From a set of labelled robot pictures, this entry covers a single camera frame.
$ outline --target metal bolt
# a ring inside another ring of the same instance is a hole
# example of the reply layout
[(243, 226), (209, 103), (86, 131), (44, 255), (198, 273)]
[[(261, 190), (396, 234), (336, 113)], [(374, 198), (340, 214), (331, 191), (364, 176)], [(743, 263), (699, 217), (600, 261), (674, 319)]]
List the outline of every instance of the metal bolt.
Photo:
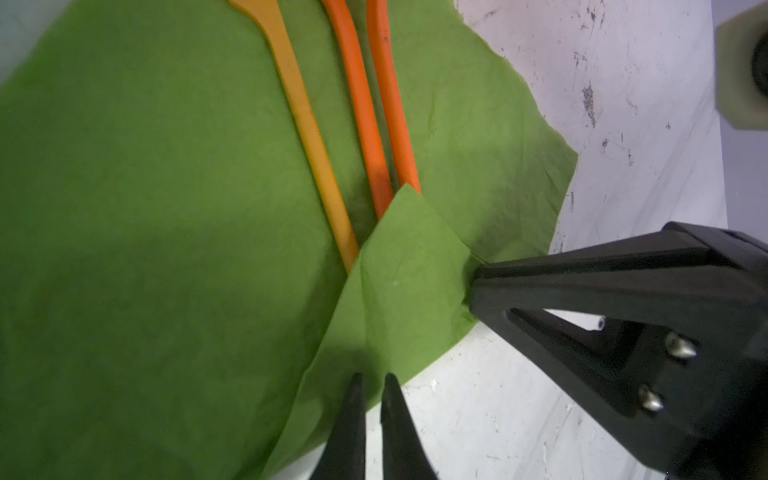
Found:
[(667, 339), (664, 340), (664, 345), (667, 347), (667, 353), (676, 359), (688, 360), (698, 354), (696, 345), (693, 342), (677, 335), (675, 332), (669, 332)]
[(648, 412), (657, 413), (664, 408), (661, 397), (657, 393), (651, 392), (647, 385), (642, 385), (638, 389), (637, 396), (640, 399), (640, 404)]

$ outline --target green paper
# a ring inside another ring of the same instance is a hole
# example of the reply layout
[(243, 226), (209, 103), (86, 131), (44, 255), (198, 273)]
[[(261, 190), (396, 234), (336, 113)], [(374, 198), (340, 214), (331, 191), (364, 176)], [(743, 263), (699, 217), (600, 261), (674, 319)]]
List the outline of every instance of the green paper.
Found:
[[(280, 7), (362, 243), (333, 30)], [(423, 197), (346, 285), (266, 42), (223, 0), (77, 0), (2, 85), (0, 477), (273, 472), (327, 433), (337, 365), (404, 382), (461, 338), (470, 250), (546, 253), (575, 152), (450, 0), (389, 14)]]

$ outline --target black circular hole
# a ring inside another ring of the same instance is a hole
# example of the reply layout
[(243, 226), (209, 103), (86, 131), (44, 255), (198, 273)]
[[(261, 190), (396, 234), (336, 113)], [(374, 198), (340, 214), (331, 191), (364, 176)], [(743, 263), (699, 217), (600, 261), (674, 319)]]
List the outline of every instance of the black circular hole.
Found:
[(757, 90), (768, 97), (768, 33), (757, 42), (752, 54), (752, 79)]

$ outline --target white marble surface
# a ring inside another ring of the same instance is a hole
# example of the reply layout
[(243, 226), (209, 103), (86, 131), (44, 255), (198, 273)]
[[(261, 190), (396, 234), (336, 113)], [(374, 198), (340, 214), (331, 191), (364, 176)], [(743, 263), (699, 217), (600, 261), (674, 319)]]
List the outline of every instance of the white marble surface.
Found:
[[(67, 4), (0, 3), (0, 81)], [(458, 0), (457, 9), (579, 153), (552, 251), (669, 220), (726, 225), (709, 2)], [(483, 325), (404, 390), (442, 480), (663, 478)], [(382, 477), (378, 416), (368, 416), (371, 479)], [(278, 478), (308, 478), (318, 456)]]

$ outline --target marble tabletop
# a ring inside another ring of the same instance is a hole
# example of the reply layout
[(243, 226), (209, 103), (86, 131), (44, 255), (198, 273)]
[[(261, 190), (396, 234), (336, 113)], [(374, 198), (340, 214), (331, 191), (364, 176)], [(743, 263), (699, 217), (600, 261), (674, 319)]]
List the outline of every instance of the marble tabletop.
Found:
[[(0, 81), (68, 3), (0, 5)], [(552, 252), (669, 220), (727, 225), (709, 2), (458, 0), (456, 8), (579, 153)], [(664, 477), (482, 324), (404, 391), (442, 480)], [(378, 416), (378, 407), (368, 414), (370, 479), (382, 477)], [(308, 478), (319, 454), (277, 478)]]

